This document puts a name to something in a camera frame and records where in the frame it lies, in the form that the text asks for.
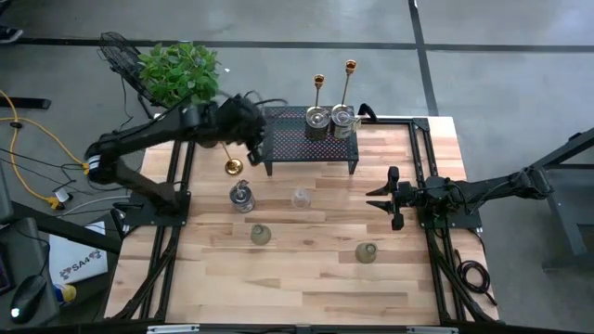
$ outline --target yellow cable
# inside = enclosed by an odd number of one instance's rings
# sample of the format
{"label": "yellow cable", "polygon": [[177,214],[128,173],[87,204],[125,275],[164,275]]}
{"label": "yellow cable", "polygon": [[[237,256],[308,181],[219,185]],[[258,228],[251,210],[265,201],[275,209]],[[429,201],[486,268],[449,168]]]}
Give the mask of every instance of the yellow cable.
{"label": "yellow cable", "polygon": [[[11,118],[0,118],[0,121],[12,121],[12,120],[13,119],[11,119]],[[26,119],[24,117],[19,118],[18,121],[29,122],[29,123],[37,126],[41,131],[45,132],[50,137],[54,138],[54,140],[56,140],[56,142],[64,149],[66,154],[68,154],[74,161],[76,161],[77,163],[83,164],[82,161],[80,161],[80,160],[76,159],[76,157],[74,157],[74,155],[64,146],[64,144],[62,144],[62,142],[54,134],[50,133],[49,130],[45,129],[44,126],[41,125],[40,123],[35,122],[30,119]]]}
{"label": "yellow cable", "polygon": [[[0,121],[14,121],[14,122],[18,122],[19,121],[19,115],[17,113],[17,109],[15,108],[15,105],[12,103],[12,101],[10,100],[10,97],[8,97],[8,95],[2,91],[0,89],[0,94],[2,96],[4,96],[4,98],[6,99],[6,101],[8,101],[8,105],[10,105],[10,108],[12,109],[12,113],[14,115],[14,118],[1,118]],[[72,155],[72,153],[64,146],[64,144],[62,144],[62,142],[51,132],[49,132],[49,130],[45,129],[44,126],[42,126],[41,124],[34,122],[32,120],[29,119],[25,119],[25,118],[21,118],[21,120],[25,121],[25,122],[29,122],[35,126],[37,126],[41,131],[45,132],[47,135],[49,135],[50,137],[52,137],[54,140],[56,140],[56,142],[58,142],[58,144],[64,149],[64,151],[77,163],[80,163],[81,165],[85,166],[85,164],[83,164],[80,160],[76,159],[76,157],[74,157],[74,155]],[[12,141],[10,142],[10,153],[12,153],[14,151],[14,147],[15,144],[17,142],[17,135],[19,133],[19,129],[15,128],[14,134],[12,135]],[[32,194],[33,196],[37,197],[38,199],[42,199],[47,201],[52,209],[56,209],[57,206],[59,205],[59,200],[56,197],[45,197],[42,195],[39,195],[38,193],[36,193],[35,191],[33,191],[31,188],[29,188],[29,186],[27,185],[27,183],[25,182],[25,180],[22,178],[22,176],[20,175],[19,169],[17,168],[16,162],[15,162],[15,156],[14,154],[10,154],[10,160],[12,161],[12,168],[15,171],[15,174],[17,175],[18,179],[20,180],[20,182],[22,183],[22,185],[25,187],[25,189]]]}

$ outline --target small glass bottle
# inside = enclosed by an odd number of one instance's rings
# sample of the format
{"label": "small glass bottle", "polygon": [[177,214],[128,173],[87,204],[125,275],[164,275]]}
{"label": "small glass bottle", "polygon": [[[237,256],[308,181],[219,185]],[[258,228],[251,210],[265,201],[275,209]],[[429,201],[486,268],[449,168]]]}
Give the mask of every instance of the small glass bottle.
{"label": "small glass bottle", "polygon": [[309,208],[311,205],[311,197],[309,192],[302,187],[298,187],[293,192],[293,197],[291,199],[291,203],[293,204],[294,208],[297,209],[305,209]]}

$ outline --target table leg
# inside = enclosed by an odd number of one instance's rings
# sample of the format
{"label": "table leg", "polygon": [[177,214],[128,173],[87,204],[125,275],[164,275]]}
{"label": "table leg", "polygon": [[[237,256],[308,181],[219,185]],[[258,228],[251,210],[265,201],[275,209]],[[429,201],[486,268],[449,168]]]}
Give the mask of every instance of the table leg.
{"label": "table leg", "polygon": [[359,161],[348,161],[349,162],[349,174],[353,175],[355,173],[356,164]]}
{"label": "table leg", "polygon": [[272,161],[265,161],[264,166],[266,167],[266,174],[272,176]]}

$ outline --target perforated metal shelf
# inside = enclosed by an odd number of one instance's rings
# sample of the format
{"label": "perforated metal shelf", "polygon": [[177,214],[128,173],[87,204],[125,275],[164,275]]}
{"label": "perforated metal shelf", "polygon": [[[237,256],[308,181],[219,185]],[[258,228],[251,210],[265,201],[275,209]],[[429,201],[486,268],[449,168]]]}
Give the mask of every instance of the perforated metal shelf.
{"label": "perforated metal shelf", "polygon": [[337,139],[329,131],[322,140],[305,136],[305,112],[309,107],[266,107],[265,167],[272,175],[272,162],[348,161],[354,173],[359,161],[356,133]]}

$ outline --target black stand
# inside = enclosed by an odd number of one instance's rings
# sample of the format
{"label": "black stand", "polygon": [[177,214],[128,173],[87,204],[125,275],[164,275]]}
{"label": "black stand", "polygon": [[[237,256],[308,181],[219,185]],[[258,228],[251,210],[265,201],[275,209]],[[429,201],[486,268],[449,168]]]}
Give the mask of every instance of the black stand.
{"label": "black stand", "polygon": [[594,128],[573,135],[568,142],[535,162],[549,176],[555,192],[548,197],[550,210],[561,223],[572,254],[542,263],[546,271],[577,267],[594,269],[594,251],[589,250],[583,230],[594,227],[594,164],[563,163],[594,146]]}
{"label": "black stand", "polygon": [[[11,97],[10,100],[15,105],[16,109],[49,109],[52,101],[47,98],[33,98],[33,97]],[[0,108],[10,108],[8,101],[5,98],[0,98]]]}

